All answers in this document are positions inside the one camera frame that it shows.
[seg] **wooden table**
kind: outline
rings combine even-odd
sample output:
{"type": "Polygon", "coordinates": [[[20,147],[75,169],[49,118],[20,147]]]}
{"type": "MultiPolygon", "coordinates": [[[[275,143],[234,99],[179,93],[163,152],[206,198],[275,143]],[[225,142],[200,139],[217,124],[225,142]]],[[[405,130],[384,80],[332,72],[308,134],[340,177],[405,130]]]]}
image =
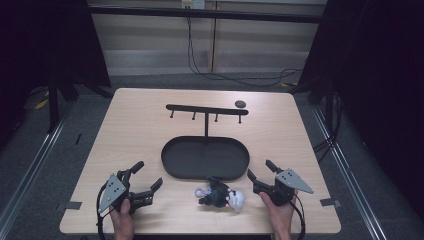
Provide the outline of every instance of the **wooden table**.
{"type": "MultiPolygon", "coordinates": [[[[249,168],[260,181],[274,184],[275,174],[265,166],[266,159],[282,169],[294,169],[314,190],[314,194],[299,192],[307,233],[339,232],[341,226],[334,207],[323,207],[320,203],[320,199],[330,195],[292,95],[163,89],[116,91],[71,198],[82,202],[81,208],[66,210],[60,230],[69,234],[97,233],[95,203],[100,187],[111,173],[142,160],[145,166],[132,175],[130,191],[149,190],[159,177],[164,183],[156,192],[153,205],[134,213],[137,234],[272,233],[266,208],[252,192],[252,182],[246,175],[226,182],[245,194],[245,206],[237,214],[230,208],[199,205],[194,190],[206,187],[207,182],[176,179],[162,165],[161,151],[170,139],[204,134],[202,115],[193,121],[192,113],[175,112],[170,118],[166,104],[236,108],[237,100],[245,101],[249,111],[242,117],[242,124],[237,116],[220,115],[218,122],[210,120],[209,135],[242,142],[250,154],[249,168]]],[[[112,233],[109,217],[104,224],[105,233],[112,233]]],[[[293,217],[292,232],[300,232],[297,214],[293,217]]]]}

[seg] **black curtain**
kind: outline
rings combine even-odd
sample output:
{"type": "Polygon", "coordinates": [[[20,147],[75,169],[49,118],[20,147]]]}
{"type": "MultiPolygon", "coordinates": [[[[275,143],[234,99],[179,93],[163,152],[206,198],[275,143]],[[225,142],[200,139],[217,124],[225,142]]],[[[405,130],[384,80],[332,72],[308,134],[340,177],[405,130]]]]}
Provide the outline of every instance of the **black curtain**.
{"type": "Polygon", "coordinates": [[[353,21],[318,28],[301,79],[318,77],[312,102],[340,93],[364,143],[422,219],[423,11],[422,1],[329,0],[324,15],[352,13],[353,21]]]}
{"type": "Polygon", "coordinates": [[[28,93],[58,82],[110,86],[103,52],[91,14],[70,8],[84,0],[3,1],[0,4],[0,143],[23,114],[28,93]]]}

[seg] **wrist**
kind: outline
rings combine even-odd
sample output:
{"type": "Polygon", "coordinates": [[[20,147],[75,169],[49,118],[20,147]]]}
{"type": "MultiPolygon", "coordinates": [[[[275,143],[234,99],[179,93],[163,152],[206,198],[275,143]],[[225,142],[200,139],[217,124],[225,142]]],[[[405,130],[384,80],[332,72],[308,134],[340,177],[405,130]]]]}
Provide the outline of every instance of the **wrist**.
{"type": "Polygon", "coordinates": [[[275,231],[274,240],[291,240],[289,231],[275,231]]]}
{"type": "Polygon", "coordinates": [[[130,237],[130,236],[116,236],[115,235],[115,240],[133,240],[133,237],[130,237]]]}

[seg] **gray carpet floor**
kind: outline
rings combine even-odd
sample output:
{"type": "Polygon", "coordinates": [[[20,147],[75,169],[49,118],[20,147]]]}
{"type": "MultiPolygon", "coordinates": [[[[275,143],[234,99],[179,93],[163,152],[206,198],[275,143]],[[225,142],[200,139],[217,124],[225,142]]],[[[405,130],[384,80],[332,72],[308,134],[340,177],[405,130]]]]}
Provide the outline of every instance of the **gray carpet floor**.
{"type": "MultiPolygon", "coordinates": [[[[279,73],[265,74],[226,74],[239,77],[272,77],[279,73]]],[[[170,88],[170,89],[210,89],[231,91],[286,92],[289,88],[281,82],[295,83],[300,73],[295,73],[277,84],[259,87],[240,83],[242,80],[211,80],[194,74],[150,75],[112,77],[113,87],[106,89],[114,92],[120,87],[170,88]]],[[[244,83],[270,85],[275,79],[243,80],[244,83]]],[[[80,97],[75,103],[61,100],[60,109],[70,108],[69,117],[64,122],[53,149],[49,153],[36,181],[25,199],[13,222],[6,239],[81,239],[83,236],[65,235],[60,232],[59,224],[64,210],[63,203],[69,201],[78,181],[81,170],[91,150],[97,132],[106,114],[111,99],[102,98],[91,90],[77,86],[80,97]]],[[[49,124],[48,106],[41,110],[33,107],[43,93],[28,99],[26,114],[19,128],[0,153],[0,209],[3,211],[15,192],[26,170],[46,138],[49,124]]],[[[325,138],[319,128],[313,107],[307,101],[308,93],[295,95],[295,100],[302,116],[309,139],[313,146],[325,138]]],[[[424,225],[413,212],[408,202],[390,179],[381,171],[372,154],[366,150],[362,140],[344,113],[338,135],[342,148],[358,184],[363,190],[370,206],[380,220],[386,239],[424,239],[424,225]]],[[[317,152],[317,159],[325,150],[317,152]]],[[[373,239],[351,192],[334,160],[328,153],[320,163],[323,176],[333,199],[341,204],[337,214],[342,224],[339,233],[333,235],[306,234],[305,239],[373,239]]],[[[175,236],[144,236],[143,239],[176,239],[175,236]]],[[[213,236],[183,236],[178,239],[215,239],[213,236]]],[[[228,237],[231,239],[269,239],[269,236],[228,237]]]]}

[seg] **aluminum rail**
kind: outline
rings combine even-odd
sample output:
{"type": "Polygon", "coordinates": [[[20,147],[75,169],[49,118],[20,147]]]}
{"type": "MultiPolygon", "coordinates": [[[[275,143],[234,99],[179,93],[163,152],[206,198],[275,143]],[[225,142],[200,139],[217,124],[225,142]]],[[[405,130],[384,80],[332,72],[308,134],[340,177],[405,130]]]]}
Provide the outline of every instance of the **aluminum rail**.
{"type": "MultiPolygon", "coordinates": [[[[324,114],[318,108],[313,108],[313,111],[324,137],[328,139],[330,137],[330,133],[326,127],[327,125],[325,124],[324,114]]],[[[362,189],[337,142],[333,143],[331,151],[372,238],[374,240],[387,240],[380,221],[376,217],[371,205],[362,192],[362,189]]]]}
{"type": "Polygon", "coordinates": [[[54,128],[51,133],[47,134],[42,146],[40,147],[37,155],[32,161],[31,166],[28,168],[25,176],[19,183],[18,188],[13,193],[12,197],[9,199],[9,202],[3,209],[0,215],[0,240],[6,239],[6,236],[9,233],[13,222],[18,216],[19,211],[21,210],[26,198],[30,193],[31,187],[34,185],[37,176],[41,171],[41,168],[43,167],[47,157],[49,156],[50,151],[55,145],[56,140],[58,139],[63,129],[64,122],[68,118],[72,108],[73,103],[69,103],[61,121],[59,121],[56,128],[54,128]]]}

